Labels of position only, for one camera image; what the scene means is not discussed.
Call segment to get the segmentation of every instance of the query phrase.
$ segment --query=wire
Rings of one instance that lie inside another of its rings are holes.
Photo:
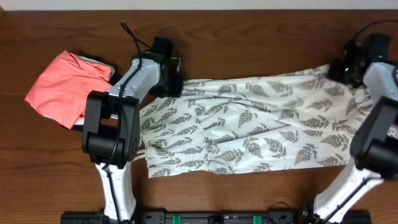
[[[108,168],[108,166],[111,164],[114,154],[116,152],[116,149],[119,146],[119,141],[120,141],[120,132],[121,132],[121,123],[122,123],[122,112],[123,112],[123,108],[122,108],[122,97],[123,97],[123,91],[126,88],[127,83],[130,81],[130,79],[141,69],[142,67],[142,55],[141,55],[141,49],[139,47],[138,44],[138,40],[136,38],[136,36],[132,33],[131,29],[129,28],[129,26],[124,22],[121,21],[121,25],[123,27],[123,29],[130,34],[130,36],[132,37],[132,39],[134,40],[134,43],[136,44],[137,50],[138,50],[138,56],[139,56],[139,63],[137,68],[131,73],[131,75],[129,75],[126,80],[122,83],[122,85],[120,85],[120,89],[119,89],[119,96],[118,96],[118,128],[116,130],[116,140],[114,142],[114,146],[113,146],[113,151],[111,154],[111,157],[109,158],[109,160],[106,162],[106,164],[102,167],[103,170],[105,170],[106,168]]]
[[[119,214],[119,208],[118,208],[118,201],[116,201],[116,196],[114,194],[112,173],[111,173],[111,171],[109,171],[109,169],[106,169],[105,172],[106,172],[106,176],[109,180],[109,186],[111,187],[112,200],[113,200],[113,204],[114,204],[114,209],[116,211],[116,218],[118,219],[118,224],[119,224],[120,223],[120,214]]]
[[[336,207],[336,209],[334,209],[322,222],[321,224],[326,224],[328,223],[328,221],[336,215],[336,213],[338,211],[340,211],[340,209],[342,209],[370,180],[384,180],[383,178],[379,178],[379,177],[370,177],[367,179],[364,179],[361,184],[340,204]]]
[[[271,207],[269,207],[268,209],[268,214],[271,212],[271,210],[276,206],[276,205],[286,205],[286,207],[288,209],[290,209],[290,206],[286,203],[286,202],[276,202],[274,204],[271,205]],[[276,222],[274,222],[274,218],[268,215],[269,220],[273,223],[276,224]]]
[[[358,31],[358,33],[356,33],[351,40],[355,40],[357,37],[359,37],[359,35],[361,35],[369,27],[374,26],[374,25],[378,25],[378,24],[383,24],[383,23],[386,23],[386,22],[396,22],[396,23],[398,23],[398,20],[397,19],[384,19],[384,20],[371,22],[370,24],[368,24],[365,27],[363,27],[360,31]]]

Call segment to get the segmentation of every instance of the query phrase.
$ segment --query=white plastic part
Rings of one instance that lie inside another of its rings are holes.
[[[105,163],[96,164],[96,168],[101,175],[102,185],[105,195],[104,215],[110,219],[117,220],[116,209],[112,199],[111,187],[106,171],[102,170]],[[131,185],[131,162],[127,162],[123,169],[118,169],[115,165],[109,165],[111,172],[113,189],[118,203],[119,214],[121,220],[130,220],[134,209],[136,208],[136,199],[132,194]]]
[[[398,100],[398,87],[393,79],[396,67],[384,62],[372,63],[366,71],[363,82],[369,88],[371,98],[374,102],[380,97],[386,96]]]
[[[132,61],[131,68],[123,75],[123,77],[106,90],[110,95],[119,96],[120,86],[133,73],[139,64],[139,59]],[[126,89],[123,92],[123,97],[132,96],[141,103],[148,91],[159,82],[160,79],[160,65],[153,60],[142,59],[142,67],[127,83]]]
[[[339,176],[331,183],[331,185],[322,193],[315,197],[313,212],[320,218],[327,218],[338,205],[348,198],[348,196],[361,185],[364,179],[380,178],[380,174],[367,169],[358,170],[355,167],[354,158],[351,158],[346,167],[341,171]],[[370,180],[365,186],[359,190],[347,204],[341,208],[330,220],[330,223],[340,223],[346,212],[373,187],[383,183],[384,180]]]

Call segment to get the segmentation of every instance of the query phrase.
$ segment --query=folded cloth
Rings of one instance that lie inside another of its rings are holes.
[[[327,71],[186,81],[181,98],[140,111],[149,177],[345,164],[373,102],[365,87],[328,80]]]
[[[65,50],[40,75],[25,100],[41,115],[70,129],[84,117],[88,94],[111,88],[112,74],[109,65]]]

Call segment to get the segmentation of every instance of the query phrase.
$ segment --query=wood grain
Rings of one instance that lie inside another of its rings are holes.
[[[73,11],[6,12],[0,20],[0,223],[59,223],[64,211],[103,207],[100,177],[81,150],[81,134],[37,114],[24,97],[63,50],[85,51],[120,65],[135,53],[125,20],[142,40],[171,38],[189,78],[275,75],[328,63],[368,22],[398,19],[397,11]],[[372,31],[393,36],[398,27]],[[327,187],[341,167],[239,175],[191,172],[147,178],[145,161],[132,167],[140,209],[266,210],[276,201],[299,208]],[[397,183],[386,183],[355,206],[374,223],[395,223]]]

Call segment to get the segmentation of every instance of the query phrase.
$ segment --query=garment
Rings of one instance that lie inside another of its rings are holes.
[[[36,80],[25,100],[41,115],[67,128],[84,118],[86,99],[92,90],[105,91],[113,67],[66,50]]]
[[[140,111],[149,177],[345,164],[373,103],[365,87],[328,80],[327,70],[185,81],[181,98]]]

